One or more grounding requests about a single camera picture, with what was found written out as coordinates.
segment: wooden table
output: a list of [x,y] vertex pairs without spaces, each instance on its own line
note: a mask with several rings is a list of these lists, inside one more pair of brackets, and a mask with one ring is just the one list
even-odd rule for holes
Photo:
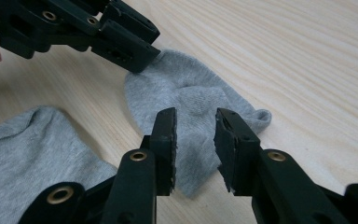
[[[358,182],[358,0],[125,1],[178,49],[272,112],[263,148],[291,154],[338,193]],[[37,105],[65,111],[101,158],[119,165],[142,133],[124,97],[127,72],[91,52],[53,47],[24,60],[2,49],[0,123]],[[255,223],[250,199],[216,173],[194,199],[158,198],[158,223]]]

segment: tabletop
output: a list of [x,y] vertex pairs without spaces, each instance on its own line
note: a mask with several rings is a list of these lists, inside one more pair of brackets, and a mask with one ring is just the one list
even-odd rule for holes
[[[272,113],[262,148],[283,150],[317,184],[358,183],[358,0],[124,1],[156,24],[158,49],[198,58],[256,109]],[[0,123],[53,105],[118,167],[143,134],[124,95],[127,71],[92,52],[54,46],[25,60],[1,49]],[[158,198],[158,223],[255,223],[251,199],[217,172],[191,199]]]

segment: metal screw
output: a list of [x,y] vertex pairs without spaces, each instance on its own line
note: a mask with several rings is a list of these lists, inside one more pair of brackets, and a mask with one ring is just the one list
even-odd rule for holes
[[50,204],[64,203],[68,199],[70,199],[72,195],[74,195],[74,189],[72,189],[69,186],[60,187],[53,190],[48,195],[48,203]]
[[140,151],[134,152],[130,155],[130,159],[132,161],[143,161],[144,159],[146,159],[146,157],[147,157],[147,154],[144,152],[140,152]]
[[96,21],[94,18],[92,18],[92,17],[88,18],[87,21],[88,21],[89,24],[91,24],[91,25],[95,25],[95,24],[97,23],[97,21]]
[[52,13],[52,12],[49,12],[49,11],[43,11],[42,12],[42,15],[48,19],[49,21],[56,21],[57,20],[57,16]]
[[272,151],[267,154],[274,161],[285,161],[286,157],[281,152]]

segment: knit fabric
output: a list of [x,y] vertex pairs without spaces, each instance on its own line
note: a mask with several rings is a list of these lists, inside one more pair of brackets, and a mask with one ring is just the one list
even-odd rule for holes
[[188,197],[220,164],[213,143],[217,107],[239,113],[255,133],[271,122],[269,111],[255,110],[200,61],[174,50],[163,50],[142,73],[129,73],[125,93],[144,134],[151,134],[160,110],[176,107],[176,185]]
[[44,189],[77,182],[89,189],[116,174],[65,116],[41,106],[0,125],[0,223],[18,223]]

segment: gray sock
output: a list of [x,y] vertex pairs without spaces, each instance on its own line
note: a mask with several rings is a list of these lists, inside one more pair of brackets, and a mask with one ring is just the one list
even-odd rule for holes
[[0,223],[18,223],[51,185],[77,182],[89,189],[115,174],[54,108],[42,106],[0,125]]
[[213,143],[217,107],[239,113],[255,133],[271,122],[267,110],[255,110],[204,64],[178,51],[163,50],[142,73],[129,73],[125,92],[144,134],[151,134],[160,110],[176,107],[176,184],[188,197],[220,164]]

